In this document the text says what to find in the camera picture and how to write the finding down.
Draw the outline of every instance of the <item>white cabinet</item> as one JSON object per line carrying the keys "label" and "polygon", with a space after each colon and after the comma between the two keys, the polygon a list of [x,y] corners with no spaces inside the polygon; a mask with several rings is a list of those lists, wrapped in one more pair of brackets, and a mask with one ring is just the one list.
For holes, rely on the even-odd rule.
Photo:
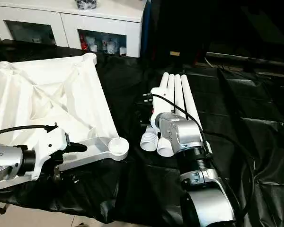
{"label": "white cabinet", "polygon": [[68,46],[60,13],[0,6],[0,38]]}
{"label": "white cabinet", "polygon": [[110,42],[116,54],[124,47],[139,57],[146,1],[99,0],[95,9],[79,10],[74,0],[0,0],[0,38],[81,49],[87,37],[98,51]]}
{"label": "white cabinet", "polygon": [[103,36],[118,39],[114,45],[126,47],[127,56],[140,56],[141,23],[99,17],[61,14],[69,47],[81,48],[80,35],[96,38],[98,50],[103,50]]}

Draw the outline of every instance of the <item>cabinet glass door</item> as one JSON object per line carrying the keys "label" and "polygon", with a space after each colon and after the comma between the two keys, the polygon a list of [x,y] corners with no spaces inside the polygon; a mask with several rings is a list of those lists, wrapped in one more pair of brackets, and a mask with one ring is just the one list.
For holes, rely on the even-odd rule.
{"label": "cabinet glass door", "polygon": [[68,46],[60,13],[0,6],[0,39]]}
{"label": "cabinet glass door", "polygon": [[81,49],[126,56],[126,36],[78,29]]}
{"label": "cabinet glass door", "polygon": [[11,36],[16,41],[56,45],[50,25],[8,20],[5,20],[5,23],[10,31]]}

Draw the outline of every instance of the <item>silver metal housing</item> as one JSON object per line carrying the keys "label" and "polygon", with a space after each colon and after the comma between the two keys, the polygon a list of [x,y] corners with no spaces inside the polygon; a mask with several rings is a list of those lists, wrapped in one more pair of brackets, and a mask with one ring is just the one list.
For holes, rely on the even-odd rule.
{"label": "silver metal housing", "polygon": [[215,169],[197,170],[184,173],[181,181],[189,180],[191,185],[213,182],[216,188],[188,192],[194,202],[200,225],[234,220],[234,211]]}
{"label": "silver metal housing", "polygon": [[14,179],[22,164],[22,149],[0,144],[0,181]]}
{"label": "silver metal housing", "polygon": [[161,136],[168,139],[174,153],[190,147],[203,147],[198,125],[174,113],[161,113],[157,117]]}

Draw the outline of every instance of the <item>black tablecloth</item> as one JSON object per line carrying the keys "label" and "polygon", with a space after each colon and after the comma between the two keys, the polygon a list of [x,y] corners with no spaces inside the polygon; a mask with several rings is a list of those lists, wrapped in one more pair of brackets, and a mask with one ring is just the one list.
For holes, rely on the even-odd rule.
{"label": "black tablecloth", "polygon": [[[82,55],[70,48],[4,41],[0,61],[29,61]],[[0,190],[0,202],[27,208],[88,216],[101,222],[121,220],[148,226],[181,224],[183,193],[174,157],[140,149],[140,120],[149,108],[142,93],[159,84],[164,71],[185,73],[206,131],[240,142],[254,158],[255,196],[245,226],[284,226],[284,78],[222,69],[155,69],[147,61],[98,54],[97,71],[120,136],[130,143],[123,161],[101,160],[62,173],[53,183],[45,175]],[[207,136],[213,157],[244,203],[248,174],[243,158],[224,139]]]}

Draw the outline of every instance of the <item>white cup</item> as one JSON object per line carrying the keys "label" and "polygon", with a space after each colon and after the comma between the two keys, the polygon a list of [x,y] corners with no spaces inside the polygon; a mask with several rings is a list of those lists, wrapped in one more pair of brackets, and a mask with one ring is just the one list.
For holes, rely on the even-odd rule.
{"label": "white cup", "polygon": [[158,141],[157,153],[163,157],[171,157],[174,152],[168,139],[161,137]]}
{"label": "white cup", "polygon": [[94,37],[86,36],[85,39],[86,39],[88,46],[92,46],[92,45],[95,44],[95,38]]}
{"label": "white cup", "polygon": [[126,56],[126,47],[124,46],[120,47],[120,56]]}
{"label": "white cup", "polygon": [[107,53],[115,54],[115,42],[109,41],[107,42]]}
{"label": "white cup", "polygon": [[90,45],[90,46],[89,46],[89,50],[90,50],[90,51],[93,51],[93,52],[97,52],[97,51],[98,51],[98,46],[95,45],[95,44]]}
{"label": "white cup", "polygon": [[158,139],[157,131],[149,125],[142,135],[140,147],[146,151],[155,151],[157,149]]}

